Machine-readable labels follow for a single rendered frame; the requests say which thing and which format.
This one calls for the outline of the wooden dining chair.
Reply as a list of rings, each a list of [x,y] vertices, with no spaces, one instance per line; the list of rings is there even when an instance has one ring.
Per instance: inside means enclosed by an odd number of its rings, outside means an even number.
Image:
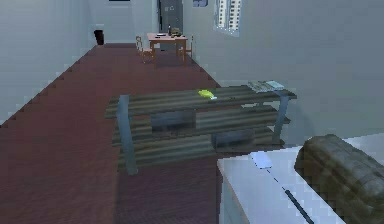
[[[178,50],[180,56],[182,56],[185,52],[189,53],[191,57],[193,56],[193,41],[194,41],[194,36],[192,35],[192,36],[191,36],[191,40],[190,40],[190,46],[187,47],[186,49],[184,49],[183,47],[181,47],[181,48]]]
[[[151,48],[145,48],[143,46],[142,38],[136,37],[136,48],[138,54],[141,56],[143,63],[151,61],[153,59],[153,52]]]

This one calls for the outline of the orange wooden dining table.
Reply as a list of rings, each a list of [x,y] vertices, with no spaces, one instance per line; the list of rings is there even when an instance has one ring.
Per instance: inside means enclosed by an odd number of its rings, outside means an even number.
[[[169,35],[158,36],[156,33],[148,33],[147,38],[150,44],[150,49],[153,56],[153,64],[156,64],[156,50],[155,44],[174,44],[176,55],[179,55],[179,47],[183,47],[182,59],[183,63],[186,63],[186,45],[187,45],[187,37],[171,37]]]

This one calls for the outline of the dark grey storage box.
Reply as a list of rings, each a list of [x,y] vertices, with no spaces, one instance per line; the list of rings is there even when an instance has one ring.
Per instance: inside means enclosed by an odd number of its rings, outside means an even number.
[[[211,142],[213,147],[217,149],[252,140],[254,136],[255,131],[253,129],[235,130],[212,134]]]
[[[152,114],[150,119],[153,131],[194,128],[196,125],[196,112],[194,110],[183,110],[157,113]]]

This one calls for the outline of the dark wooden shelf table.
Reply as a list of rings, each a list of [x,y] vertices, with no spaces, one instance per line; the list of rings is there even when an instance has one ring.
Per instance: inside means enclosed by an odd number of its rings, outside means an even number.
[[[201,89],[120,95],[110,98],[107,119],[116,121],[112,144],[120,148],[117,169],[135,175],[147,166],[210,156],[248,154],[280,149],[288,103],[296,98],[289,90],[257,93],[247,85],[210,88],[217,99],[201,97]],[[153,131],[152,114],[194,110],[194,128]],[[215,149],[211,135],[253,129],[252,140]]]

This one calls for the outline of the yellow green cloth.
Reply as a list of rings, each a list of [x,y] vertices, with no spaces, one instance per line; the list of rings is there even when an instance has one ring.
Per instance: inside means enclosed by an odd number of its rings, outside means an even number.
[[[198,91],[198,94],[201,97],[209,98],[211,100],[217,99],[217,97],[211,91],[209,91],[209,90],[200,90],[200,91]]]

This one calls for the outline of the grey folded newspaper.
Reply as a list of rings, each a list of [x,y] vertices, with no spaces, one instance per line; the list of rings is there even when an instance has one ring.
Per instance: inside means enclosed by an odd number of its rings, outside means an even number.
[[[248,86],[257,93],[283,90],[284,86],[274,80],[271,81],[249,81]]]

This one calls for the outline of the pale blue phone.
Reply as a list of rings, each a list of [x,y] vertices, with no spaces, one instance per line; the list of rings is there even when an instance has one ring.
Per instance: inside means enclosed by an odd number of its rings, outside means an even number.
[[[251,158],[259,169],[269,169],[272,167],[272,161],[264,151],[252,152]]]

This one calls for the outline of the grey fridge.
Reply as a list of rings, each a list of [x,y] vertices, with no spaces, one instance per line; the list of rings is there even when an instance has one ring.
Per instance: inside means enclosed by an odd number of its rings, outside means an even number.
[[[166,33],[168,25],[183,30],[182,0],[158,0],[159,31]]]

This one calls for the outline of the window with white blinds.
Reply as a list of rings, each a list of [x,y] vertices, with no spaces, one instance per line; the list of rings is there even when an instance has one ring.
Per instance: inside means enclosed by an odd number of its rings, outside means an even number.
[[[213,28],[226,35],[240,35],[242,0],[215,0]]]

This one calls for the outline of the white bed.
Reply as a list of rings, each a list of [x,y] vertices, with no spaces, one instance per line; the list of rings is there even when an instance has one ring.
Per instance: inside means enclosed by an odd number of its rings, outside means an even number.
[[[384,133],[342,140],[384,165]],[[314,224],[346,224],[295,171],[302,147],[266,152],[272,161],[270,171]],[[223,177],[219,224],[308,224],[267,169],[255,165],[251,153],[220,159],[217,166]]]

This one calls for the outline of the thin black pencil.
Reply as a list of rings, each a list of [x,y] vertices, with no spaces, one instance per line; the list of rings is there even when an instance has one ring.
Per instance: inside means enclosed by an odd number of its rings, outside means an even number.
[[[300,203],[297,201],[297,199],[294,197],[294,195],[290,192],[290,190],[282,185],[282,183],[279,182],[279,180],[272,174],[270,169],[267,169],[266,172],[268,172],[272,178],[275,180],[276,183],[278,183],[281,188],[283,189],[284,193],[287,195],[289,200],[293,203],[293,205],[296,207],[296,209],[299,211],[299,213],[302,215],[302,217],[306,220],[308,224],[314,224],[314,221],[311,219],[311,217],[308,215],[308,213],[304,210],[304,208],[300,205]]]

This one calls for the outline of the olive brown pillow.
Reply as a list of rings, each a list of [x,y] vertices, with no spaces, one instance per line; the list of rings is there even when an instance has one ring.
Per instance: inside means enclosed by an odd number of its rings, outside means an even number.
[[[384,224],[384,165],[336,135],[314,136],[295,171],[346,224]]]

